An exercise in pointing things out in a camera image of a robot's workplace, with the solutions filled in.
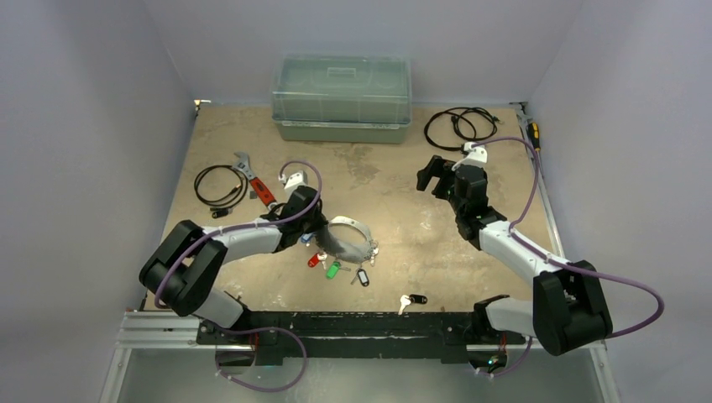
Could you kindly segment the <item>blue tagged key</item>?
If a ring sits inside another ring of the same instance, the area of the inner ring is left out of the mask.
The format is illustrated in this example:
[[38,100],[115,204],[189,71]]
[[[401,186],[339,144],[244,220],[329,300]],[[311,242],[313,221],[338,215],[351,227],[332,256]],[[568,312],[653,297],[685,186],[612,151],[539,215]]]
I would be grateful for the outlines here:
[[302,244],[304,244],[305,246],[309,247],[309,246],[311,245],[312,240],[314,239],[314,237],[315,237],[315,234],[314,234],[314,233],[306,233],[306,234],[303,234],[303,235],[300,237],[300,241],[301,241]]

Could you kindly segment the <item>red tagged key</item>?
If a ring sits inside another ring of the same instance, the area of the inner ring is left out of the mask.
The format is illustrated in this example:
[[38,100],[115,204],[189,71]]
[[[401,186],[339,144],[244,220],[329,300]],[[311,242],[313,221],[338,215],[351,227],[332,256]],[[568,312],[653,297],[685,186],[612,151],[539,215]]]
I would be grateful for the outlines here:
[[309,260],[307,261],[307,266],[310,268],[314,268],[318,265],[321,265],[324,269],[326,269],[327,259],[328,254],[324,252],[317,252],[309,258]]

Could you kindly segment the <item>green tagged key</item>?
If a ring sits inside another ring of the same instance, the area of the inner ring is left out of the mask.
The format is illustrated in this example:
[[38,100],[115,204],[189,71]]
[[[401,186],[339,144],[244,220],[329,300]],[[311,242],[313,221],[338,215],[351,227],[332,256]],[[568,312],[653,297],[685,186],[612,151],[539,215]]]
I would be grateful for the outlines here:
[[341,262],[335,260],[327,267],[325,277],[329,280],[332,280],[336,277],[338,273],[342,271],[350,272],[351,269],[348,266],[344,266]]

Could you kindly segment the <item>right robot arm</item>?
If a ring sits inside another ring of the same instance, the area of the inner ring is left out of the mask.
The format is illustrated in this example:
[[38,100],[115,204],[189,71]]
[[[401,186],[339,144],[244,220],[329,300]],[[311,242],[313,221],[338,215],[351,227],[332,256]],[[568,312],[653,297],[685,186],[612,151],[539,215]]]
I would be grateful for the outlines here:
[[570,262],[530,244],[495,210],[487,195],[488,176],[474,165],[434,155],[416,174],[416,189],[437,183],[432,194],[453,209],[460,236],[499,260],[532,290],[530,301],[507,295],[474,304],[471,329],[490,342],[502,332],[534,337],[553,356],[604,340],[613,332],[610,310],[595,267]]

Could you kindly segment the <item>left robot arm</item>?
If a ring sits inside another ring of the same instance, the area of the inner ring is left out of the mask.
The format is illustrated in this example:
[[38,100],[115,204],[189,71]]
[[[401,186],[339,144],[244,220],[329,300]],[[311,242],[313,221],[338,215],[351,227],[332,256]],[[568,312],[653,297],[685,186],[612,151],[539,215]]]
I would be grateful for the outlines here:
[[180,317],[195,316],[217,325],[229,343],[250,332],[244,305],[214,287],[224,264],[294,246],[306,233],[327,226],[317,190],[298,186],[279,213],[260,216],[233,231],[176,224],[139,272],[139,282]]

